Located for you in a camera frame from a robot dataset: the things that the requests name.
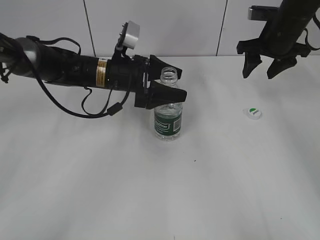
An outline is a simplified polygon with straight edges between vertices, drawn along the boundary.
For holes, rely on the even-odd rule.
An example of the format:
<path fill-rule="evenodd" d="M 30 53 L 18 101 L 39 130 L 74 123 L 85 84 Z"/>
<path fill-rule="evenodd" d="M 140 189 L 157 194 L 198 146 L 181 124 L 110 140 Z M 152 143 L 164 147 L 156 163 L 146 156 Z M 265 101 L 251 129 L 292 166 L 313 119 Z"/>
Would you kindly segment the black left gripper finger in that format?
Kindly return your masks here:
<path fill-rule="evenodd" d="M 177 72 L 177 79 L 180 80 L 182 76 L 183 70 L 175 67 L 173 65 L 170 65 L 159 58 L 157 58 L 155 55 L 149 56 L 149 80 L 159 80 L 161 78 L 162 69 L 164 68 L 174 68 Z"/>
<path fill-rule="evenodd" d="M 187 91 L 152 81 L 148 88 L 146 109 L 151 110 L 162 105 L 183 103 L 186 98 Z"/>

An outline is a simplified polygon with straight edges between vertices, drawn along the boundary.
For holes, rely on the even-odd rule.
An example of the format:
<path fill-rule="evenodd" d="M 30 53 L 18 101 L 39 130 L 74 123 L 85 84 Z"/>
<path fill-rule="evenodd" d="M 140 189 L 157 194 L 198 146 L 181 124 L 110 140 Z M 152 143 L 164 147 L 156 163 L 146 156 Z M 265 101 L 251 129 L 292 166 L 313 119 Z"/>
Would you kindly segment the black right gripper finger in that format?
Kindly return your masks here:
<path fill-rule="evenodd" d="M 251 72 L 262 63 L 261 56 L 258 53 L 246 52 L 242 76 L 244 79 L 248 78 Z"/>
<path fill-rule="evenodd" d="M 274 59 L 270 67 L 267 70 L 268 79 L 273 79 L 281 72 L 294 67 L 297 64 L 296 57 L 288 57 L 283 59 Z"/>

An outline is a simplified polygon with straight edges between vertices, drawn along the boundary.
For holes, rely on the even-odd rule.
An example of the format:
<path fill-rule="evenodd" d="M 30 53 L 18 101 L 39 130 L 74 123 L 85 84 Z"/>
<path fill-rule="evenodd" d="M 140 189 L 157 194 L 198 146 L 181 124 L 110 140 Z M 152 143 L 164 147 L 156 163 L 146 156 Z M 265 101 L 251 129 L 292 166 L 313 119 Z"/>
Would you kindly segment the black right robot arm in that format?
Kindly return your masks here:
<path fill-rule="evenodd" d="M 241 40 L 236 46 L 239 55 L 244 55 L 243 78 L 262 63 L 261 56 L 272 58 L 267 77 L 274 78 L 281 72 L 294 67 L 297 57 L 306 58 L 316 48 L 308 41 L 298 42 L 303 32 L 307 32 L 310 21 L 318 26 L 316 12 L 320 8 L 318 0 L 284 0 L 280 6 L 252 5 L 248 8 L 248 19 L 265 22 L 259 37 Z"/>

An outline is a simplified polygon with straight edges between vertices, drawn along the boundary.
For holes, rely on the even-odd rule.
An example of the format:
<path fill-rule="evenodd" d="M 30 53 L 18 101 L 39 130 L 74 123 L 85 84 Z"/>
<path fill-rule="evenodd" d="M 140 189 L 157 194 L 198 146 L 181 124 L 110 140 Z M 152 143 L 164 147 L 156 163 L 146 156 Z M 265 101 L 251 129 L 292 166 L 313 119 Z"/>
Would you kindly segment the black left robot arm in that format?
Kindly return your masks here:
<path fill-rule="evenodd" d="M 13 39 L 1 34 L 0 62 L 9 74 L 40 78 L 47 84 L 134 93 L 136 108 L 151 110 L 187 98 L 185 90 L 158 82 L 169 64 L 155 55 L 130 57 L 128 48 L 117 44 L 112 58 L 105 59 L 56 47 L 59 41 L 41 41 L 35 36 Z"/>

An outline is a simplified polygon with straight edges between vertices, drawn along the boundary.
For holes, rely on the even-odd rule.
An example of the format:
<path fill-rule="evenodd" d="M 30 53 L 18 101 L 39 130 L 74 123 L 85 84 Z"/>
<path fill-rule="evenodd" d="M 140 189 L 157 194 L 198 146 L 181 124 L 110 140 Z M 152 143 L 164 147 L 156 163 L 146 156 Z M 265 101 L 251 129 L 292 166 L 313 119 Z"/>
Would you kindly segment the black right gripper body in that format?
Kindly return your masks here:
<path fill-rule="evenodd" d="M 266 56 L 273 59 L 285 59 L 289 57 L 306 58 L 311 50 L 301 43 L 294 43 L 293 46 L 267 45 L 260 38 L 241 40 L 236 46 L 238 54 L 245 54 L 247 57 Z"/>

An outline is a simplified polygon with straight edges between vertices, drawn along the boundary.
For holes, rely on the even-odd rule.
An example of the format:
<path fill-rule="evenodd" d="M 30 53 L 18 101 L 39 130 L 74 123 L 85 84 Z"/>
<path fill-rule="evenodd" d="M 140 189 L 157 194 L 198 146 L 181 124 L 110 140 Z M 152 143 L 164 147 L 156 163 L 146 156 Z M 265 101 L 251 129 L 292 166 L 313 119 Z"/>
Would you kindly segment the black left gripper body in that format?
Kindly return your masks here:
<path fill-rule="evenodd" d="M 115 51 L 107 61 L 106 88 L 113 91 L 123 91 L 125 96 L 110 109 L 122 109 L 130 93 L 135 93 L 134 106 L 151 109 L 151 91 L 147 87 L 151 59 L 141 55 L 132 57 L 122 51 Z"/>

